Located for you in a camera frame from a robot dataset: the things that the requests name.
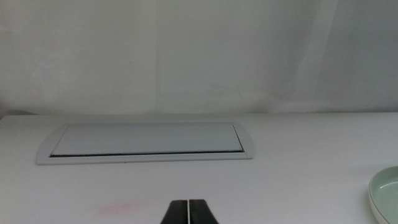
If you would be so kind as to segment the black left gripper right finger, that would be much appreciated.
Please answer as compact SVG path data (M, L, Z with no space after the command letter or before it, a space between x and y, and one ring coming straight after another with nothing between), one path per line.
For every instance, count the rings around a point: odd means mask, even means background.
M218 224L206 200L189 200L189 214L191 224Z

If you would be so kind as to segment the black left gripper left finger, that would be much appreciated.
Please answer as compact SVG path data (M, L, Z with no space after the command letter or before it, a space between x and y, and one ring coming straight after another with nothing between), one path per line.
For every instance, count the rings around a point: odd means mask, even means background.
M188 224L188 202L171 201L160 224Z

